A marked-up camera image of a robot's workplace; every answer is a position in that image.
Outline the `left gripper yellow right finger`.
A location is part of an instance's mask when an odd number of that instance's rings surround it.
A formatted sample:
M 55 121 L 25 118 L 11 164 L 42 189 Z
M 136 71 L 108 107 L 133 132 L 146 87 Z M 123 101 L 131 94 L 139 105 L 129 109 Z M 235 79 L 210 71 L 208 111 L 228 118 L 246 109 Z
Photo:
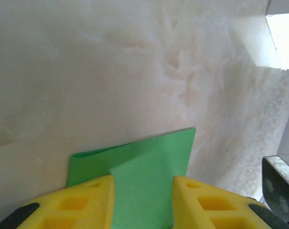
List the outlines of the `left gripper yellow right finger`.
M 289 229 L 262 203 L 183 176 L 171 187 L 172 229 Z

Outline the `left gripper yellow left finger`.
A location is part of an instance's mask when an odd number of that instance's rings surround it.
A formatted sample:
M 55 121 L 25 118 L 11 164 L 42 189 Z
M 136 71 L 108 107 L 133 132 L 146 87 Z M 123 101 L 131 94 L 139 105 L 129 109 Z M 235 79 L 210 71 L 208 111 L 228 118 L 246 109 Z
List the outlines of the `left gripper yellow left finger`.
M 114 202 L 114 178 L 101 176 L 29 201 L 0 229 L 111 229 Z

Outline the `green square paper sheet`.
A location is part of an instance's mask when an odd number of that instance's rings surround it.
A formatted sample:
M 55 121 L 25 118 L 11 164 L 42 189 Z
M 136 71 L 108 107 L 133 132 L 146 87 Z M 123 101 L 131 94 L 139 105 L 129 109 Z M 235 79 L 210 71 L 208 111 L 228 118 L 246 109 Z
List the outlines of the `green square paper sheet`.
M 196 129 L 187 128 L 119 146 L 71 155 L 67 186 L 112 175 L 111 229 L 171 229 L 171 186 L 185 176 Z

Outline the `white paperback book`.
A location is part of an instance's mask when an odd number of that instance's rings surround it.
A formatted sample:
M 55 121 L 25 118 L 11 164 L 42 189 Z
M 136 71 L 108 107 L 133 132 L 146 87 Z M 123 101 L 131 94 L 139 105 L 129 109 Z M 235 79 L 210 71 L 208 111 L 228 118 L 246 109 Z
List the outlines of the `white paperback book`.
M 267 15 L 266 20 L 279 56 L 280 67 L 289 70 L 289 13 Z

